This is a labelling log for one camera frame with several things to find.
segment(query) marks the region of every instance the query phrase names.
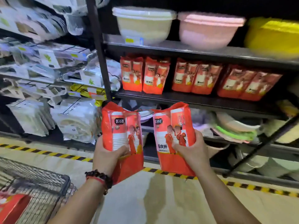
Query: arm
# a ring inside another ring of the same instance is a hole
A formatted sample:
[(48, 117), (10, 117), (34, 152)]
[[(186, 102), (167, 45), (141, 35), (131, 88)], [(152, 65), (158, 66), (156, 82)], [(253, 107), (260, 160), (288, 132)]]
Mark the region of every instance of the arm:
[[(127, 146), (109, 152), (99, 137), (93, 158), (92, 169), (111, 176), (120, 156), (129, 152)], [(89, 224), (103, 197), (104, 186), (96, 179), (88, 179), (48, 224)]]
[(199, 131), (196, 131), (196, 143), (191, 147), (175, 144), (173, 148), (184, 156), (196, 173), (217, 224), (260, 224), (210, 167), (207, 147)]

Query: paper cup package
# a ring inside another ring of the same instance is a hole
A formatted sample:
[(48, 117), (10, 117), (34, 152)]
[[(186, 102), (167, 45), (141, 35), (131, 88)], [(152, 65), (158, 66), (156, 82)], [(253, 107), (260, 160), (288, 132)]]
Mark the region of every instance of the paper cup package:
[(113, 102), (102, 110), (103, 145), (115, 151), (129, 145), (130, 153), (122, 156), (112, 174), (113, 184), (132, 176), (143, 169), (143, 142), (138, 112), (126, 111)]
[(192, 146), (196, 141), (188, 105), (179, 102), (165, 110), (154, 110), (154, 113), (154, 134), (161, 169), (195, 176), (181, 154), (172, 147), (173, 142)]

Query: tiled floor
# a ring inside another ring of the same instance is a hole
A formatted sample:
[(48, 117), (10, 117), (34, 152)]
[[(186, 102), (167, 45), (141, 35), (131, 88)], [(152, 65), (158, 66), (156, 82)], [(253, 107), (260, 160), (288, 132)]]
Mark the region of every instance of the tiled floor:
[[(27, 145), (22, 141), (6, 138), (0, 138), (0, 143), (90, 158), (93, 156), (91, 152), (68, 150), (64, 147), (38, 143)], [(77, 187), (80, 187), (84, 183), (84, 172), (92, 168), (92, 163), (88, 162), (49, 157), (5, 148), (0, 148), (0, 156), (67, 174)], [(145, 163), (144, 166), (159, 168), (159, 165), (151, 163)], [(267, 185), (235, 178), (228, 178), (227, 180), (299, 192), (299, 189)], [(261, 223), (298, 223), (299, 213), (297, 208), (299, 207), (299, 198), (256, 192), (242, 188), (229, 188)], [(184, 180), (141, 171), (115, 185), (110, 190), (92, 221), (92, 224), (97, 223), (215, 224), (216, 222), (197, 180)]]

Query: shelf post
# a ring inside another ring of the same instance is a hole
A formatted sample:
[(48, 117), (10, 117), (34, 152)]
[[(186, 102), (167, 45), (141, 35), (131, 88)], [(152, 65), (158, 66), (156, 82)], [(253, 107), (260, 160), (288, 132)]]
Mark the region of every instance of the shelf post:
[(95, 48), (97, 50), (97, 56), (100, 63), (101, 73), (103, 77), (104, 87), (107, 95), (107, 101), (112, 101), (111, 98), (111, 87), (109, 80), (109, 73), (107, 69), (105, 51), (104, 51), (104, 43), (103, 43), (103, 33), (101, 30), (99, 16), (97, 13), (97, 7), (95, 4), (95, 0), (86, 0), (88, 18), (91, 24), (92, 34), (95, 41)]
[(228, 177), (236, 168), (238, 168), (240, 165), (248, 161), (258, 150), (275, 142), (278, 138), (280, 138), (282, 135), (284, 135), (286, 132), (288, 132), (290, 129), (296, 126), (298, 123), (299, 123), (299, 114), (297, 114), (288, 122), (286, 122), (286, 124), (280, 127), (274, 134), (268, 137), (263, 143), (259, 144), (254, 150), (252, 150), (252, 152), (250, 152), (247, 156), (245, 156), (244, 159), (237, 162), (227, 173), (223, 174), (223, 177)]

